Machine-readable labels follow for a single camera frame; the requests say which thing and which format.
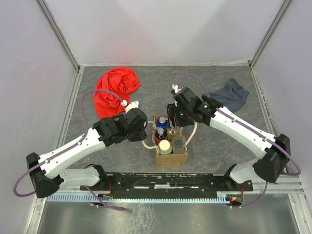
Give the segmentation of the clear yellow liquid bottle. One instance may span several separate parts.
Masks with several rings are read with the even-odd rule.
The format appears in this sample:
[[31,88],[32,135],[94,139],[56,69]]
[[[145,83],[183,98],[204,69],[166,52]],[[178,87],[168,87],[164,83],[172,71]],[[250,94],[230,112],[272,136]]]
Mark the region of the clear yellow liquid bottle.
[[174,143],[177,139],[182,139],[182,127],[168,128],[167,129],[167,138],[170,143]]

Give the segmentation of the printed canvas tote bag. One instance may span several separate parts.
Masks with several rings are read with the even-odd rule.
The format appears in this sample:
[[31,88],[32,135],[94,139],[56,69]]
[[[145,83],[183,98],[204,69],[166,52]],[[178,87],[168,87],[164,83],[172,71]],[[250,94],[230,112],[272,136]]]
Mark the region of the printed canvas tote bag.
[[[165,115],[154,115],[153,119],[148,121],[149,124],[152,124],[152,142],[153,142],[153,145],[148,146],[144,140],[142,141],[142,145],[147,149],[155,150],[156,165],[158,168],[170,168],[170,167],[181,166],[185,163],[185,161],[188,157],[187,146],[190,143],[193,136],[195,135],[198,124],[197,123],[194,124],[193,131],[192,131],[191,135],[189,136],[189,138],[185,138],[184,134],[182,133],[182,137],[185,139],[185,153],[184,154],[174,154],[172,151],[172,153],[169,155],[160,155],[159,154],[159,147],[158,147],[160,140],[158,140],[156,138],[156,128],[157,128],[156,122],[161,116],[167,117]],[[168,122],[168,128],[174,128],[174,127],[171,127],[170,123]]]

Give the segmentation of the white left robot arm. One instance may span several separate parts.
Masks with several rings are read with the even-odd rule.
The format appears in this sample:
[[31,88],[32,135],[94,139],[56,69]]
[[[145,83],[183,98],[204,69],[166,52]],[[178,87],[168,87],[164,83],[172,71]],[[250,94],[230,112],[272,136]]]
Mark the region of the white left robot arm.
[[100,181],[102,170],[76,169],[73,175],[69,175],[67,167],[95,151],[126,139],[130,142],[143,141],[147,136],[146,123],[146,114],[137,107],[132,108],[125,114],[100,119],[82,136],[52,152],[29,154],[26,163],[36,196],[48,197],[61,187],[94,186]]

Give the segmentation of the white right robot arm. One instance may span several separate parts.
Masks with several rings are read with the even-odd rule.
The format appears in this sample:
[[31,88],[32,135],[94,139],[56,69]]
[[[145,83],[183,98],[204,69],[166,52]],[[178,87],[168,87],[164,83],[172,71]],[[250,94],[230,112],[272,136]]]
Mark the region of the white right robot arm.
[[275,183],[290,161],[290,139],[275,136],[252,126],[211,97],[196,96],[190,88],[172,85],[174,103],[167,105],[172,127],[203,123],[220,130],[247,147],[255,158],[232,165],[226,172],[228,180],[242,184],[260,178]]

